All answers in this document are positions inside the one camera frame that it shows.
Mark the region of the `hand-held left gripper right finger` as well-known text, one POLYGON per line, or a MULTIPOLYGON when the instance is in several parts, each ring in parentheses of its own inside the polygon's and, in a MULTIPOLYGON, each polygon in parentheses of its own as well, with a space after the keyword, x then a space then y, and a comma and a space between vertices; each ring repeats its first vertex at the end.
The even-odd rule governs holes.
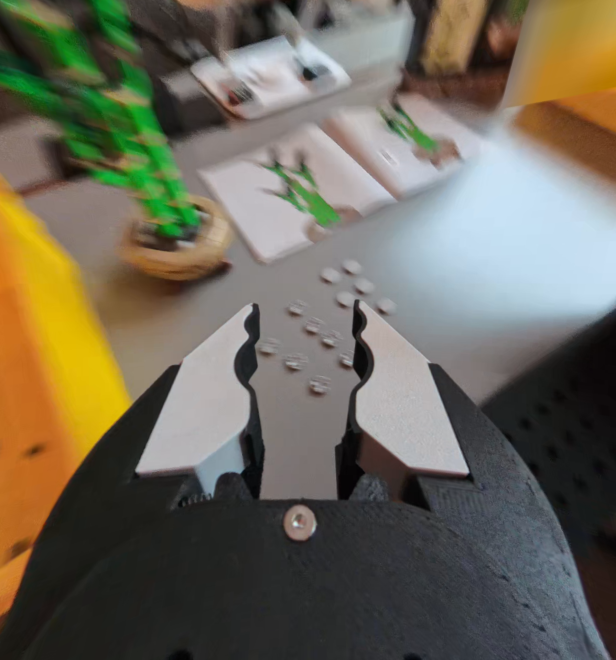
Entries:
POLYGON ((338 499, 364 474, 391 499, 420 476, 469 479, 469 465, 433 376, 433 364, 367 303, 353 306, 353 369, 345 434, 336 447, 338 499))

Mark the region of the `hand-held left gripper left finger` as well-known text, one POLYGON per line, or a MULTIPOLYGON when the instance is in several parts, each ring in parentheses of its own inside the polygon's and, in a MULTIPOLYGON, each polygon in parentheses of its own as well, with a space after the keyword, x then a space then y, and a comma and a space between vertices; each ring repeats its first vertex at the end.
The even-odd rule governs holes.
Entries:
POLYGON ((200 494, 214 497, 219 477, 236 473, 259 496, 264 444, 250 384, 259 338, 259 307, 247 304, 182 360, 138 477, 194 477, 200 494))

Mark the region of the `lego instruction booklet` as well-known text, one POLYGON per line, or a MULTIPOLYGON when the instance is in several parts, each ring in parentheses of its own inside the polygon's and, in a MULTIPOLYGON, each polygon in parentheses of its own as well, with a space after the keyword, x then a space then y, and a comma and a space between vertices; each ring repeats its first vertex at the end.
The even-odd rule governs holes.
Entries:
POLYGON ((486 147, 424 97, 400 95, 340 108, 199 175, 254 257, 272 263, 444 182, 486 147))

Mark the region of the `yellow plastic bin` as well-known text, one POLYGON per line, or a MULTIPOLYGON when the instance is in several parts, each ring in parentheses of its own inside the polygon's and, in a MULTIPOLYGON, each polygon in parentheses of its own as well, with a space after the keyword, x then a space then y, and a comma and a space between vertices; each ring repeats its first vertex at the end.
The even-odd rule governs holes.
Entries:
POLYGON ((0 617, 65 485, 129 406, 77 264, 0 174, 0 617))

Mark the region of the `lego bamboo plant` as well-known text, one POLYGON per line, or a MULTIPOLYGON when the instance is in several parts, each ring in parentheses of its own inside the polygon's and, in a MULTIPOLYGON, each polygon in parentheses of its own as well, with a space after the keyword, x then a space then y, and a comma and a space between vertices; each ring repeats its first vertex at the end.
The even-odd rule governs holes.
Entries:
POLYGON ((0 89, 61 131, 70 168, 123 189, 139 207, 123 261, 191 282, 230 268, 233 231, 214 201, 191 195, 153 107, 125 1, 0 1, 0 89))

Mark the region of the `black perforated mat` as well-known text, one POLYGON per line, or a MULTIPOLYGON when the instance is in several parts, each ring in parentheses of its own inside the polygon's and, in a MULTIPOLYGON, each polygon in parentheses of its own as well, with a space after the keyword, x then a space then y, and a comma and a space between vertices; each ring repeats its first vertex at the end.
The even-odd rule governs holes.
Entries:
POLYGON ((577 552, 616 514, 616 309, 482 406, 577 552))

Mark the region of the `group of small clear pieces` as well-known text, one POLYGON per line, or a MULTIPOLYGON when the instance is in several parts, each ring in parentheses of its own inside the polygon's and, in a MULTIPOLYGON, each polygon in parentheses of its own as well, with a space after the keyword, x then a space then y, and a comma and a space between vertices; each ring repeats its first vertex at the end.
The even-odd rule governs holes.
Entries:
MULTIPOLYGON (((332 297, 335 308, 341 312, 353 311, 354 303, 376 291, 375 284, 363 276, 363 266, 355 259, 343 260, 338 268, 324 267, 320 270, 319 280, 328 286, 335 286, 336 291, 332 297), (351 283, 348 288, 337 288, 348 278, 351 283)), ((373 301, 373 306, 382 316, 392 317, 396 314, 398 306, 395 301, 382 296, 373 301)), ((310 315, 309 304, 295 298, 287 302, 283 309, 288 318, 296 321, 301 326, 302 336, 312 338, 312 341, 320 347, 327 355, 334 357, 335 364, 343 370, 352 370, 354 361, 354 350, 345 346, 344 332, 340 331, 339 325, 335 326, 329 319, 323 319, 314 314, 310 315)), ((258 352, 271 357, 278 354, 280 342, 275 338, 263 339, 258 345, 258 352)), ((309 356, 304 352, 288 352, 282 358, 283 368, 288 373, 298 373, 304 370, 310 363, 309 356)), ((307 390, 315 397, 325 396, 331 389, 332 379, 327 375, 310 375, 307 382, 307 390)))

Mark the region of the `printed instruction sheet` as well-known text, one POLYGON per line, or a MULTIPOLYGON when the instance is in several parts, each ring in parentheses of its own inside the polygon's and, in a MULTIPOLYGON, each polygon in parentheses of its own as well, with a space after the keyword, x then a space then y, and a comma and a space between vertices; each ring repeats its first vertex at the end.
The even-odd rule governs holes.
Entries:
POLYGON ((345 90, 345 69, 306 37, 284 36, 206 57, 190 72, 207 95, 239 120, 258 120, 345 90))

